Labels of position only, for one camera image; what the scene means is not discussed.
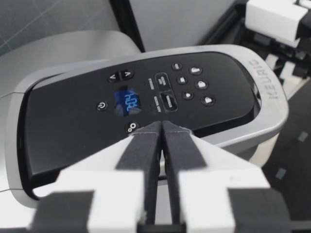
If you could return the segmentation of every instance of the gray floor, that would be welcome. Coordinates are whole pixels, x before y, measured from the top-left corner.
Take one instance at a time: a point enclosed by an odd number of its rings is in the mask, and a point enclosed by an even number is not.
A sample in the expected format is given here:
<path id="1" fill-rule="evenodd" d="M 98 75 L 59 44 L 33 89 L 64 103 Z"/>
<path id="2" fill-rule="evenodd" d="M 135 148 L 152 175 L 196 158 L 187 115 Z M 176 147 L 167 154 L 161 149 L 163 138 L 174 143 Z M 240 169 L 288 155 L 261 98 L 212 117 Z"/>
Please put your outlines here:
<path id="1" fill-rule="evenodd" d="M 263 171 L 293 220 L 311 219 L 311 82 L 290 100 L 289 118 Z"/>
<path id="2" fill-rule="evenodd" d="M 0 56 L 46 36 L 119 31 L 109 0 L 0 0 Z"/>

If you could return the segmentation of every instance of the button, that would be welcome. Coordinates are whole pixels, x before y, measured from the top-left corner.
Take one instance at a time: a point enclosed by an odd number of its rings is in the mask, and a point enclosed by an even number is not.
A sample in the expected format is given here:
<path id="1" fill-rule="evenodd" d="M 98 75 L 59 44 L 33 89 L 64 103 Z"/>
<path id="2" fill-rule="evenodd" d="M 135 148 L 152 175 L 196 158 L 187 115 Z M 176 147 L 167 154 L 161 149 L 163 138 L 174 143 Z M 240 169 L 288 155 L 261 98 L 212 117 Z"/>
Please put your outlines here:
<path id="1" fill-rule="evenodd" d="M 164 108 L 167 112 L 172 112 L 172 111 L 177 110 L 177 102 L 175 100 L 175 97 L 172 91 L 161 93 L 161 98 L 163 100 Z"/>
<path id="2" fill-rule="evenodd" d="M 137 122 L 129 122 L 125 125 L 125 132 L 126 133 L 133 133 L 134 131 L 138 130 L 140 128 L 139 124 Z"/>
<path id="3" fill-rule="evenodd" d="M 119 72 L 116 72 L 116 73 L 110 75 L 110 76 L 108 77 L 108 81 L 111 82 L 111 83 L 120 82 L 120 81 L 121 81 L 121 78 L 120 78 Z"/>
<path id="4" fill-rule="evenodd" d="M 191 92 L 183 92 L 182 93 L 182 97 L 184 98 L 184 100 L 191 100 L 191 99 L 193 99 L 193 93 L 191 93 Z"/>
<path id="5" fill-rule="evenodd" d="M 200 75 L 200 74 L 202 74 L 202 68 L 201 67 L 191 67 L 189 69 L 189 72 L 192 75 Z"/>
<path id="6" fill-rule="evenodd" d="M 155 82 L 160 91 L 168 91 L 171 89 L 169 77 L 166 73 L 161 72 L 155 75 Z"/>
<path id="7" fill-rule="evenodd" d="M 99 102 L 96 106 L 98 111 L 104 111 L 108 108 L 108 103 L 106 101 Z"/>
<path id="8" fill-rule="evenodd" d="M 178 62 L 175 62 L 175 63 L 172 64 L 172 69 L 173 70 L 181 70 L 182 68 L 183 68 L 183 66 L 180 63 L 178 63 Z"/>
<path id="9" fill-rule="evenodd" d="M 122 80 L 129 80 L 133 78 L 133 76 L 134 76 L 134 71 L 131 69 L 125 69 L 121 71 Z"/>
<path id="10" fill-rule="evenodd" d="M 215 103 L 215 99 L 213 97 L 204 96 L 201 98 L 202 104 L 205 106 L 212 106 Z"/>
<path id="11" fill-rule="evenodd" d="M 185 84 L 187 84 L 187 82 L 188 82 L 188 80 L 187 80 L 187 78 L 186 78 L 185 76 L 178 77 L 178 78 L 176 79 L 176 81 L 177 81 L 177 83 L 178 83 L 179 85 L 185 85 Z"/>
<path id="12" fill-rule="evenodd" d="M 196 87 L 197 89 L 204 90 L 204 89 L 207 89 L 207 88 L 208 88 L 208 83 L 206 83 L 206 82 L 200 80 L 200 81 L 198 81 L 198 82 L 195 84 L 195 87 Z"/>

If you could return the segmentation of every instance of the gray wall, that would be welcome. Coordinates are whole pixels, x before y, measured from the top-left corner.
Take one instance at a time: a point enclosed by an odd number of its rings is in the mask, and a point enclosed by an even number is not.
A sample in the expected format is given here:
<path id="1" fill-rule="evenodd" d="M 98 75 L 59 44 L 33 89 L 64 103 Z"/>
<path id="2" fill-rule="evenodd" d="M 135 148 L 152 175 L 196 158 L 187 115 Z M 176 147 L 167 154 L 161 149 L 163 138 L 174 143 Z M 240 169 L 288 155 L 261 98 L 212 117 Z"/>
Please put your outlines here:
<path id="1" fill-rule="evenodd" d="M 117 30 L 109 0 L 0 0 L 0 55 L 43 37 Z"/>
<path id="2" fill-rule="evenodd" d="M 234 0 L 131 0 L 146 50 L 199 43 Z"/>

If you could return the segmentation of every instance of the digital display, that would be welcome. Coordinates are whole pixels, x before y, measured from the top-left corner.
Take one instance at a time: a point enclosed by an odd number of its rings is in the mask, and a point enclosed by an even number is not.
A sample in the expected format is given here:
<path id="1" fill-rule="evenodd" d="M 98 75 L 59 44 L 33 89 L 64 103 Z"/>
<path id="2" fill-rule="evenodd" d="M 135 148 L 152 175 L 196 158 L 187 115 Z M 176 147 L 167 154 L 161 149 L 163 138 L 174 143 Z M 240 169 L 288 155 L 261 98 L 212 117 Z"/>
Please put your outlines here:
<path id="1" fill-rule="evenodd" d="M 138 94 L 133 89 L 123 89 L 114 93 L 115 113 L 119 117 L 134 115 L 141 112 Z"/>

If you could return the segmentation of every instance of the black control panel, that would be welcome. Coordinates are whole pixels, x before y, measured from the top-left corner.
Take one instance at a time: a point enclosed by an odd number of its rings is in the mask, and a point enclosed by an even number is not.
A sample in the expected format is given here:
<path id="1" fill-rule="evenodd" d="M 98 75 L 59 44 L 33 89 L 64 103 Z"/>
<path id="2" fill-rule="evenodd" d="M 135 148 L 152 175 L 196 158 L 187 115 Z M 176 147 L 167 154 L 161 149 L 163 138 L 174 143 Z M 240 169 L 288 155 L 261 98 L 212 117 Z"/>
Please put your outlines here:
<path id="1" fill-rule="evenodd" d="M 249 74 L 215 52 L 152 58 L 34 88 L 20 114 L 19 163 L 31 187 L 156 120 L 207 136 L 254 119 Z"/>

